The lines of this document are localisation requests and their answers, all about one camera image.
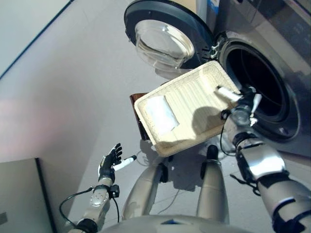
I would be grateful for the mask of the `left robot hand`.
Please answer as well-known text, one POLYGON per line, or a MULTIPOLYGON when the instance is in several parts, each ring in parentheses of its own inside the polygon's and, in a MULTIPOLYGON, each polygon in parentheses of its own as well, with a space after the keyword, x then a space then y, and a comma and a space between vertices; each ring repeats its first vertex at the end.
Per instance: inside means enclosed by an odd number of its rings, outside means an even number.
POLYGON ((115 172, 121 170, 137 159, 136 155, 132 155, 122 159, 122 146, 117 143, 110 152, 103 156, 98 166, 98 180, 109 178, 112 183, 115 182, 115 172))

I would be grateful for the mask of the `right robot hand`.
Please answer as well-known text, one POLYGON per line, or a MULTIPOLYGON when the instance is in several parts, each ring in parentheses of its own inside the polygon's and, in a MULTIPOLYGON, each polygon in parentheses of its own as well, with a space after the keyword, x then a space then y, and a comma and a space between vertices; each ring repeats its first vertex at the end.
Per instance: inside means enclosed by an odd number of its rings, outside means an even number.
POLYGON ((229 110, 228 115, 236 111, 242 111, 246 113, 249 119, 254 118, 255 111, 262 99, 262 95, 257 93, 256 89, 252 86, 243 88, 242 92, 237 94, 224 86, 218 85, 216 87, 216 92, 237 104, 234 108, 229 110))

